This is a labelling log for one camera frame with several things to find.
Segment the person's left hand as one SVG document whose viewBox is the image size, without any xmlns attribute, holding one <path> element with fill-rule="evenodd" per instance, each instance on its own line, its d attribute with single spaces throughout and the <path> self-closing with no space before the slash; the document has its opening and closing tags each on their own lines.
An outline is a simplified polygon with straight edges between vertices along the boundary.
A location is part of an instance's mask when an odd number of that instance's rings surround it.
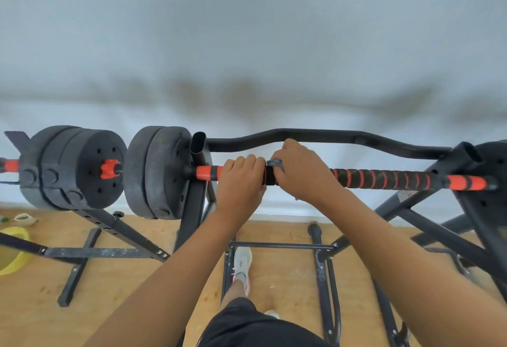
<svg viewBox="0 0 507 347">
<path fill-rule="evenodd" d="M 244 176 L 244 160 L 246 157 L 238 157 L 234 166 L 224 178 L 222 171 L 219 175 L 217 190 L 218 215 L 228 223 L 242 226 L 256 211 L 262 202 L 266 190 L 264 175 L 266 160 L 257 157 L 257 177 L 247 178 Z"/>
</svg>

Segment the person's right hand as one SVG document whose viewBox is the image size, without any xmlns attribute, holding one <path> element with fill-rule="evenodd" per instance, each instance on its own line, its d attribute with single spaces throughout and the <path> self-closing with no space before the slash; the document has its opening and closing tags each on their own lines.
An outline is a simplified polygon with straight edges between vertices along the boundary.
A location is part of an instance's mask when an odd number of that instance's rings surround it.
<svg viewBox="0 0 507 347">
<path fill-rule="evenodd" d="M 278 185 L 291 196 L 320 208 L 343 192 L 329 167 L 317 155 L 294 139 L 287 139 L 272 160 Z"/>
</svg>

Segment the black and orange barbell bar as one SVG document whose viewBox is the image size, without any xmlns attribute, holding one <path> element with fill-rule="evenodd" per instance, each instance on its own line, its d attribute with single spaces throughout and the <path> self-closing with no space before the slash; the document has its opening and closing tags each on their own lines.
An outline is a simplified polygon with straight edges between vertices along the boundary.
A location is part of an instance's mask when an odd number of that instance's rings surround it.
<svg viewBox="0 0 507 347">
<path fill-rule="evenodd" d="M 278 185 L 273 165 L 266 165 L 263 184 Z M 183 176 L 206 182 L 218 182 L 223 166 L 185 166 Z M 436 172 L 330 169 L 333 177 L 347 189 L 394 190 L 394 191 L 495 191 L 498 181 L 491 176 L 439 175 Z"/>
</svg>

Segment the person's right forearm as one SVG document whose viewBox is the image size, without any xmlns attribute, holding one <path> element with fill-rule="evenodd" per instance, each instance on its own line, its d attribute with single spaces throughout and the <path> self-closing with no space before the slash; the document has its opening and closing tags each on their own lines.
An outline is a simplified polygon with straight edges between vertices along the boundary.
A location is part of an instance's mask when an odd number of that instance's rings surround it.
<svg viewBox="0 0 507 347">
<path fill-rule="evenodd" d="M 312 200 L 349 239 L 422 347 L 507 347 L 507 308 L 340 186 Z"/>
</svg>

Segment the person's left forearm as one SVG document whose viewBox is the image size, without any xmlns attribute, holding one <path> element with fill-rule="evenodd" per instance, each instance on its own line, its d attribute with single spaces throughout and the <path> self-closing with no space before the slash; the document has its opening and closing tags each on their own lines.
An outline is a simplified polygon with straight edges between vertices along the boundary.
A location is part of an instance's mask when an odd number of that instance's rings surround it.
<svg viewBox="0 0 507 347">
<path fill-rule="evenodd" d="M 249 217 L 217 208 L 83 347 L 175 347 L 226 246 Z"/>
</svg>

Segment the black curved steel bar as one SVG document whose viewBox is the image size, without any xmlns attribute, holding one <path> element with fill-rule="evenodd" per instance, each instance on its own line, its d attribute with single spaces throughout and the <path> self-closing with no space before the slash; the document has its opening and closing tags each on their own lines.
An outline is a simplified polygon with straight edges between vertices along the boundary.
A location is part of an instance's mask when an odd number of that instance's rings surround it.
<svg viewBox="0 0 507 347">
<path fill-rule="evenodd" d="M 294 139 L 303 143 L 360 145 L 394 156 L 437 160 L 452 148 L 412 145 L 372 133 L 351 130 L 278 128 L 237 138 L 207 138 L 211 152 L 239 152 Z"/>
</svg>

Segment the black steel barbell rack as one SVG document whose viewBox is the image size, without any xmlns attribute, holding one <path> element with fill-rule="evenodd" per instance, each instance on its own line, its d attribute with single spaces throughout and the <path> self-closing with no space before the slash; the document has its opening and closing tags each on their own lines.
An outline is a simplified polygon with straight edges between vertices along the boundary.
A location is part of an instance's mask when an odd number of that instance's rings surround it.
<svg viewBox="0 0 507 347">
<path fill-rule="evenodd" d="M 206 139 L 204 132 L 197 132 L 192 136 L 191 166 L 212 165 L 211 151 Z M 425 172 L 472 175 L 473 170 L 483 162 L 476 147 L 477 145 L 462 142 L 435 160 Z M 216 182 L 189 179 L 180 233 L 176 237 L 174 250 L 190 238 L 214 209 L 215 190 Z M 442 249 L 442 252 L 453 257 L 456 268 L 464 276 L 468 273 L 465 262 L 468 266 L 478 267 L 488 273 L 507 303 L 507 227 L 499 227 L 487 220 L 486 210 L 479 206 L 479 201 L 472 195 L 473 192 L 479 191 L 454 191 L 463 214 L 443 224 L 432 222 L 412 210 L 413 206 L 435 192 L 397 191 L 381 204 L 376 212 L 387 222 L 398 216 L 419 229 L 421 234 L 414 236 L 412 240 L 421 247 L 436 242 L 444 245 L 446 248 Z"/>
</svg>

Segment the black weight plate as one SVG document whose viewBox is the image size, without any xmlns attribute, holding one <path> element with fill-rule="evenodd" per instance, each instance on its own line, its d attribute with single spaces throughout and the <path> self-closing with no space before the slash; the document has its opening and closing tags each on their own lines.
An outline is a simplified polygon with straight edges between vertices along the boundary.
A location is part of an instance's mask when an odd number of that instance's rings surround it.
<svg viewBox="0 0 507 347">
<path fill-rule="evenodd" d="M 182 217 L 189 186 L 185 169 L 193 163 L 191 139 L 184 127 L 162 127 L 149 144 L 144 185 L 149 208 L 158 219 Z"/>
<path fill-rule="evenodd" d="M 146 126 L 138 131 L 128 146 L 123 164 L 123 187 L 127 204 L 133 214 L 155 219 L 149 208 L 145 188 L 145 166 L 149 146 L 162 126 Z"/>
<path fill-rule="evenodd" d="M 79 208 L 84 200 L 78 187 L 79 158 L 98 130 L 71 127 L 51 139 L 41 158 L 41 193 L 61 210 Z"/>
<path fill-rule="evenodd" d="M 50 205 L 41 193 L 41 158 L 51 139 L 61 131 L 76 126 L 51 126 L 30 139 L 30 148 L 19 159 L 19 183 L 23 197 L 37 209 L 60 210 Z"/>
<path fill-rule="evenodd" d="M 113 179 L 100 178 L 100 166 L 107 159 L 116 159 L 124 164 L 126 145 L 115 132 L 98 130 L 85 146 L 79 158 L 82 173 L 78 187 L 84 200 L 76 209 L 105 209 L 115 203 L 123 193 L 123 174 Z"/>
<path fill-rule="evenodd" d="M 485 177 L 495 182 L 495 190 L 473 192 L 479 206 L 486 210 L 489 222 L 507 227 L 507 140 L 492 141 L 477 145 L 483 162 L 472 175 Z"/>
</svg>

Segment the orange star collar nut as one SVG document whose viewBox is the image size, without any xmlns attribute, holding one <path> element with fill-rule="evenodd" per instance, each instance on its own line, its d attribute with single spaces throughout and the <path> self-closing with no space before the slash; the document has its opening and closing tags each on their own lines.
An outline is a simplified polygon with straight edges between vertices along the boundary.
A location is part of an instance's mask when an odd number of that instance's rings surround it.
<svg viewBox="0 0 507 347">
<path fill-rule="evenodd" d="M 119 177 L 123 172 L 123 167 L 120 161 L 116 159 L 107 159 L 100 166 L 101 179 L 113 179 Z"/>
</svg>

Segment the person's leg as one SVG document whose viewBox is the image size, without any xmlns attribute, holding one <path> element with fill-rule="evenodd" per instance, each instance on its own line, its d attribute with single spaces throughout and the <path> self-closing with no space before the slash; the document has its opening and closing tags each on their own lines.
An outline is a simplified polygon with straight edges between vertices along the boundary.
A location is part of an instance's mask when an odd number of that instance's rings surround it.
<svg viewBox="0 0 507 347">
<path fill-rule="evenodd" d="M 233 282 L 220 304 L 220 312 L 249 306 L 250 280 L 245 274 L 234 276 Z"/>
</svg>

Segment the black steel stand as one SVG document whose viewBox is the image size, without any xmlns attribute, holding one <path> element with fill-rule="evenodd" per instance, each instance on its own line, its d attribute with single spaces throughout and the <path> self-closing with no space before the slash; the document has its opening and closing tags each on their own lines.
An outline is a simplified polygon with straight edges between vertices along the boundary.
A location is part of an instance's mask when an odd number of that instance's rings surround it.
<svg viewBox="0 0 507 347">
<path fill-rule="evenodd" d="M 60 261 L 73 266 L 71 273 L 57 300 L 58 306 L 66 308 L 70 305 L 77 285 L 85 267 L 91 259 L 154 259 L 164 262 L 170 254 L 158 247 L 138 231 L 123 222 L 123 212 L 113 214 L 105 210 L 75 210 L 79 216 L 95 225 L 82 247 L 48 247 L 29 240 L 28 236 L 19 238 L 15 235 L 0 231 L 0 246 L 14 249 L 23 254 Z M 95 245 L 101 234 L 107 233 L 130 248 L 96 248 Z"/>
</svg>

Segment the black shorts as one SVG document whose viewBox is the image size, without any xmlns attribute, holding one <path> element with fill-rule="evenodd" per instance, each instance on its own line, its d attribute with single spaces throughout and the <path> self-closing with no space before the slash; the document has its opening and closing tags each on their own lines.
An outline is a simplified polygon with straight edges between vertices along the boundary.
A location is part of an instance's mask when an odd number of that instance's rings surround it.
<svg viewBox="0 0 507 347">
<path fill-rule="evenodd" d="M 196 347 L 331 347 L 311 331 L 258 311 L 248 298 L 232 300 L 206 326 Z"/>
</svg>

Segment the black steel rack hook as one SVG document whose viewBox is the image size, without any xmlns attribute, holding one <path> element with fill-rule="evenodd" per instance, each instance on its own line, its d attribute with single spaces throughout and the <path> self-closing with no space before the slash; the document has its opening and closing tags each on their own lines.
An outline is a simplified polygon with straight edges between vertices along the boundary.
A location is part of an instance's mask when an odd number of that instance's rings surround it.
<svg viewBox="0 0 507 347">
<path fill-rule="evenodd" d="M 30 137 L 25 132 L 5 131 L 4 135 L 20 152 L 20 154 L 24 154 L 30 148 Z"/>
</svg>

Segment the yellow bowl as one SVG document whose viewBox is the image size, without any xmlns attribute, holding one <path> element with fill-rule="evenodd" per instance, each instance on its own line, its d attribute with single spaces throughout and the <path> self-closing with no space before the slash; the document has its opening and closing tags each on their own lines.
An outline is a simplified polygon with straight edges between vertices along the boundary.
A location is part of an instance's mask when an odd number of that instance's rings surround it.
<svg viewBox="0 0 507 347">
<path fill-rule="evenodd" d="M 0 233 L 22 240 L 31 240 L 29 231 L 23 227 L 4 228 Z M 28 253 L 0 245 L 0 276 L 15 273 L 24 267 L 29 259 Z"/>
</svg>

